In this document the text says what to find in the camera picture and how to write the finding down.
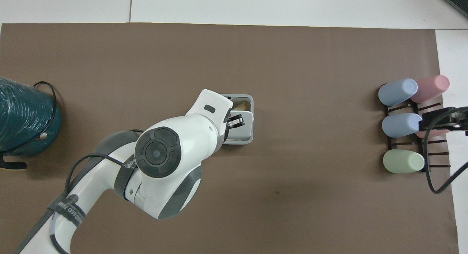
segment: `circular center button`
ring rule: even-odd
[[[160,142],[153,142],[148,145],[145,156],[147,160],[153,165],[162,164],[167,157],[167,149],[164,144]]]

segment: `brown table surface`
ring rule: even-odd
[[[202,89],[251,94],[255,136],[203,165],[180,215],[156,220],[105,192],[79,253],[458,253],[452,192],[386,172],[380,85],[439,73],[433,30],[192,24],[3,24],[0,76],[52,83],[59,137],[0,172],[11,253],[106,135],[187,112]],[[447,169],[434,171],[440,184]]]

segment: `cable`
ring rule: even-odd
[[[447,112],[444,112],[444,113],[438,115],[437,117],[435,117],[435,119],[433,121],[431,121],[431,123],[427,127],[426,135],[424,136],[424,140],[423,140],[424,171],[426,172],[426,179],[427,179],[427,182],[429,184],[429,188],[431,189],[431,191],[434,194],[440,194],[442,191],[444,191],[445,188],[447,188],[449,186],[449,184],[451,182],[453,182],[453,180],[455,180],[456,177],[458,177],[465,169],[468,168],[468,162],[466,162],[454,174],[452,174],[452,176],[450,176],[449,179],[439,189],[436,190],[434,188],[433,182],[431,180],[431,175],[429,174],[430,164],[429,164],[429,156],[428,156],[428,149],[427,149],[427,142],[428,142],[428,139],[429,139],[429,132],[431,132],[431,130],[434,129],[435,125],[441,119],[443,119],[444,117],[446,117],[448,115],[451,115],[451,114],[453,114],[455,112],[468,112],[468,107],[461,107],[461,108],[457,108],[457,109],[452,109],[450,111],[447,111]]]
[[[75,170],[76,166],[78,164],[80,164],[80,162],[82,162],[84,159],[87,159],[87,158],[90,158],[90,157],[100,157],[100,158],[104,158],[104,159],[108,159],[109,161],[113,162],[113,163],[116,163],[118,165],[122,165],[124,164],[123,162],[120,162],[108,155],[105,155],[105,154],[100,154],[100,153],[92,153],[92,154],[88,154],[86,156],[83,156],[81,159],[79,159],[77,162],[75,162],[75,164],[72,166],[72,168],[70,169],[70,172],[68,173],[68,176],[67,176],[67,180],[65,181],[65,194],[69,194],[70,193],[70,181],[72,179],[72,174],[73,174],[73,171]]]
[[[37,136],[33,137],[32,139],[28,140],[27,142],[25,142],[23,144],[19,144],[18,146],[14,147],[12,149],[1,152],[0,154],[5,154],[7,152],[11,152],[11,151],[16,150],[16,149],[18,149],[20,147],[25,146],[26,144],[29,144],[30,142],[32,142],[35,139],[39,138],[49,128],[50,124],[52,124],[52,121],[55,118],[55,113],[57,112],[57,97],[55,96],[54,87],[49,82],[39,81],[36,84],[34,84],[33,87],[36,87],[37,85],[41,85],[41,84],[45,84],[45,85],[49,86],[50,90],[52,91],[52,102],[53,102],[53,105],[54,105],[54,107],[52,108],[52,116],[50,116],[50,119],[47,122],[47,124],[45,125],[44,129]]]

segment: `white table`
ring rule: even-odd
[[[436,29],[440,72],[452,83],[444,104],[468,106],[468,19],[443,0],[0,0],[0,27],[22,22]],[[451,132],[447,139],[454,172],[468,160],[468,137]],[[460,253],[468,254],[468,172],[455,180],[453,202]]]

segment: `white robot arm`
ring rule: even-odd
[[[95,154],[107,159],[87,162],[15,253],[69,253],[73,233],[107,189],[156,219],[177,215],[197,192],[201,162],[221,147],[230,128],[244,124],[241,117],[229,118],[232,105],[204,89],[185,116],[158,122],[140,136],[126,131],[106,137]]]

